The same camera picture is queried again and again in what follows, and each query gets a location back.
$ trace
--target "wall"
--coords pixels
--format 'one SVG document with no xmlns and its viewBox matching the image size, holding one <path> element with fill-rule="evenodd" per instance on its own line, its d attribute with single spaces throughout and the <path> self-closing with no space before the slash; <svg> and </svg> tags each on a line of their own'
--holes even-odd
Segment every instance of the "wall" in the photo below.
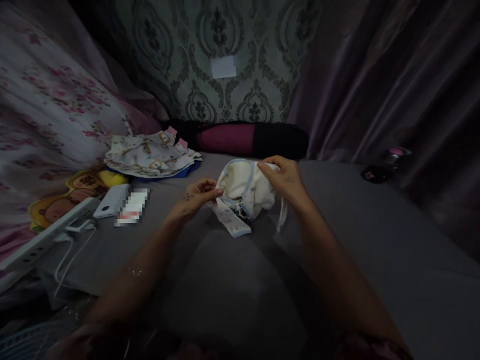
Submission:
<svg viewBox="0 0 480 360">
<path fill-rule="evenodd" d="M 285 122 L 321 0 L 100 0 L 94 12 L 134 78 L 173 118 Z M 210 58 L 235 55 L 213 79 Z"/>
</svg>

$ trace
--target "baby clothing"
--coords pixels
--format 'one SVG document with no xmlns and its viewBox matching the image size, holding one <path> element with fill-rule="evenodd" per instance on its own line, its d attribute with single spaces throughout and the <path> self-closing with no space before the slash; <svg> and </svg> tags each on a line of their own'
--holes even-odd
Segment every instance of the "baby clothing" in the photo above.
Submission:
<svg viewBox="0 0 480 360">
<path fill-rule="evenodd" d="M 252 229 L 241 219 L 254 220 L 262 211 L 269 210 L 275 203 L 275 191 L 269 180 L 257 166 L 257 161 L 235 159 L 223 168 L 216 183 L 217 189 L 223 189 L 223 195 L 210 205 L 218 220 L 225 225 L 234 237 L 250 234 Z M 280 168 L 266 164 L 274 171 Z M 280 220 L 277 230 L 285 222 L 286 207 L 282 199 Z"/>
<path fill-rule="evenodd" d="M 169 178 L 202 161 L 202 155 L 179 141 L 169 131 L 151 135 L 113 136 L 104 162 L 123 174 L 144 179 Z"/>
</svg>

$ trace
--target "gray bedsheet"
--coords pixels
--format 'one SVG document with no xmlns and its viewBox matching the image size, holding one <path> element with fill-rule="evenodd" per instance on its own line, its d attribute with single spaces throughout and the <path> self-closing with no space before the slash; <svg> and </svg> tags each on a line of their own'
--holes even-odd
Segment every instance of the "gray bedsheet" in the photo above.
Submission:
<svg viewBox="0 0 480 360">
<path fill-rule="evenodd" d="M 205 154 L 184 179 L 136 184 L 151 189 L 139 226 L 99 229 L 77 257 L 69 285 L 99 295 L 160 224 L 187 184 L 216 179 L 233 157 Z M 480 359 L 480 266 L 393 187 L 361 179 L 355 165 L 303 160 L 305 185 L 377 291 L 415 359 Z M 327 349 L 329 323 L 310 277 L 290 212 L 275 234 L 278 208 L 233 239 L 208 208 L 184 229 L 165 282 L 144 317 L 241 358 L 299 359 Z M 52 275 L 65 247 L 41 260 Z"/>
</svg>

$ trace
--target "cartoon bear pillow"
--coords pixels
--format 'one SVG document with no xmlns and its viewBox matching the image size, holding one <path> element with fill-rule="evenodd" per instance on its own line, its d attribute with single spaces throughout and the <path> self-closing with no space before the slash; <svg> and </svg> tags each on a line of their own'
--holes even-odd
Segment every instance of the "cartoon bear pillow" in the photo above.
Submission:
<svg viewBox="0 0 480 360">
<path fill-rule="evenodd" d="M 108 187 L 88 170 L 76 173 L 65 184 L 69 188 L 66 194 L 47 197 L 30 205 L 28 213 L 32 218 L 32 231 L 42 232 L 86 198 L 102 196 L 108 191 Z"/>
</svg>

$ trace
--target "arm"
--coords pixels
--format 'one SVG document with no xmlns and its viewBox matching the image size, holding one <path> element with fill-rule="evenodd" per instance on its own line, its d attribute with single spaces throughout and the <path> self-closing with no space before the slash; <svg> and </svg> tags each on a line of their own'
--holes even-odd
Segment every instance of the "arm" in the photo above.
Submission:
<svg viewBox="0 0 480 360">
<path fill-rule="evenodd" d="M 187 187 L 183 199 L 110 282 L 86 315 L 84 323 L 127 321 L 139 311 L 164 275 L 170 253 L 185 223 L 203 204 L 222 194 L 222 190 L 215 189 L 216 184 L 215 180 L 205 178 Z"/>
<path fill-rule="evenodd" d="M 280 167 L 278 172 L 274 172 L 258 163 L 272 186 L 290 203 L 297 215 L 314 281 L 340 330 L 389 338 L 407 350 L 382 301 L 310 198 L 297 163 L 281 156 L 269 157 L 264 162 Z"/>
</svg>

